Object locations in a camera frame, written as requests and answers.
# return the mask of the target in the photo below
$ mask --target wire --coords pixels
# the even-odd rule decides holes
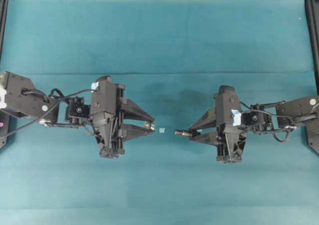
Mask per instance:
[[[286,132],[286,137],[284,138],[284,140],[279,139],[276,134],[273,134],[273,136],[274,136],[274,138],[275,138],[278,142],[284,143],[284,142],[287,142],[287,141],[289,140],[290,131],[287,131],[287,132]]]
[[[54,95],[54,92],[57,92],[58,93],[58,95],[61,97],[61,98],[63,98],[64,97],[64,94],[61,92],[61,90],[59,90],[59,89],[52,89],[51,90],[51,92],[50,92],[50,97],[52,97],[53,95]]]
[[[53,97],[53,98],[64,98],[64,94],[61,92],[61,90],[54,88],[51,90],[49,97]],[[70,101],[68,100],[63,100],[63,102],[65,102],[67,105],[70,104]]]
[[[241,101],[240,101],[240,103],[241,103],[242,105],[244,105],[247,109],[250,109],[250,107],[249,107],[247,104],[245,104],[244,102],[241,102]]]
[[[76,92],[76,93],[69,94],[69,95],[67,95],[67,96],[65,96],[65,97],[63,97],[63,98],[58,99],[58,101],[57,101],[48,111],[46,111],[43,115],[41,115],[40,117],[38,117],[38,118],[35,119],[35,120],[32,120],[31,122],[29,122],[29,123],[27,123],[27,124],[25,124],[25,125],[22,125],[21,127],[15,129],[15,130],[12,130],[11,132],[9,132],[9,133],[7,133],[7,134],[5,134],[5,135],[2,135],[2,136],[0,137],[0,139],[3,139],[3,138],[8,137],[8,136],[10,136],[10,135],[12,135],[12,134],[15,134],[16,132],[18,132],[18,131],[20,131],[20,130],[22,130],[22,129],[25,129],[26,127],[29,127],[29,126],[31,126],[32,124],[34,124],[34,123],[40,121],[40,120],[43,119],[45,116],[47,116],[47,115],[48,115],[59,103],[61,103],[63,100],[68,99],[68,98],[70,98],[70,97],[73,97],[73,96],[75,96],[75,95],[81,94],[81,93],[83,93],[83,92],[94,92],[94,91],[96,91],[96,90],[95,90],[95,89],[83,89],[83,90],[80,90],[80,91],[78,91],[78,92]]]
[[[318,106],[319,106],[319,103],[316,104],[316,105],[310,110],[310,112],[309,112],[307,115],[305,115],[305,116],[311,115],[311,114],[315,111],[315,109],[316,109]]]
[[[84,127],[84,129],[86,130],[86,132],[87,132],[89,135],[95,136],[95,137],[97,137],[97,138],[99,138],[99,139],[102,139],[102,137],[101,137],[100,135],[98,135],[98,134],[96,134],[96,133],[90,131],[90,130],[86,127],[86,123],[85,123],[85,122],[83,123],[83,127]]]
[[[48,98],[46,97],[45,93],[43,93],[41,90],[38,89],[30,89],[30,90],[25,90],[22,92],[23,95],[28,95],[28,94],[36,94],[41,97],[43,97],[43,100],[45,102],[49,102]]]
[[[291,116],[272,114],[272,113],[267,112],[265,110],[259,110],[259,109],[249,109],[249,110],[243,111],[242,114],[247,114],[250,112],[258,112],[258,113],[268,114],[268,115],[279,117],[279,118],[292,118]]]

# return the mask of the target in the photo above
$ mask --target small object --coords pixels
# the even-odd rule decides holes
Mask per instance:
[[[42,110],[43,110],[44,112],[48,111],[48,106],[43,105],[43,106],[42,106]]]
[[[180,135],[183,137],[192,137],[192,133],[190,131],[187,130],[178,130],[176,129],[174,132],[175,135]]]
[[[311,104],[311,105],[315,105],[316,103],[317,103],[317,101],[316,101],[315,99],[311,99],[311,100],[310,100],[310,104]]]

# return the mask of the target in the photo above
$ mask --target teal tablecloth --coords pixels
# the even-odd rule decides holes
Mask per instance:
[[[65,94],[111,74],[157,130],[126,142],[116,161],[100,158],[82,129],[17,133],[0,152],[0,223],[316,225],[319,157],[303,130],[285,144],[250,134],[243,162],[229,166],[215,161],[214,147],[173,135],[214,105],[221,84],[248,104],[315,95],[303,6],[10,0],[2,70]]]

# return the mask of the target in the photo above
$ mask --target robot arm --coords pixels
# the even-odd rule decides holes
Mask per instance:
[[[248,132],[273,134],[279,142],[286,142],[289,135],[299,126],[306,126],[308,144],[319,153],[318,97],[303,97],[290,102],[280,101],[271,104],[255,104],[248,107],[240,102],[235,89],[220,86],[214,95],[215,108],[206,112],[188,130],[176,130],[175,134],[189,137],[190,140],[217,147],[216,160],[223,163],[237,163],[242,160]],[[243,111],[240,105],[248,110]],[[265,109],[275,108],[276,114]],[[272,117],[277,117],[278,129],[274,128]],[[198,130],[216,128],[216,132],[199,133]],[[285,132],[280,140],[277,133]]]
[[[124,90],[124,85],[112,83],[110,76],[104,76],[92,84],[91,90],[64,96],[58,89],[53,89],[46,96],[35,89],[29,78],[3,72],[0,73],[0,110],[15,118],[34,119],[31,123],[39,122],[46,127],[87,129],[86,125],[90,125],[93,132],[89,133],[96,138],[100,156],[118,158],[125,152],[124,141],[154,132],[154,118],[125,98]],[[92,92],[90,105],[76,96],[85,91]],[[66,123],[57,122],[60,102],[67,103]],[[125,124],[125,119],[142,120],[145,124],[144,127]]]

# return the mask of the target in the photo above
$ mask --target screw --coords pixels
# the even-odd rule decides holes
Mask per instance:
[[[257,120],[258,120],[258,117],[257,117],[257,115],[254,115],[253,117],[251,117],[251,119],[252,119],[253,121],[257,121]]]
[[[48,106],[46,106],[46,105],[43,105],[42,106],[42,110],[45,112],[45,111],[48,111]]]
[[[315,99],[311,99],[311,100],[309,101],[309,103],[310,103],[311,105],[315,105],[315,104],[317,103],[317,101],[316,101]]]

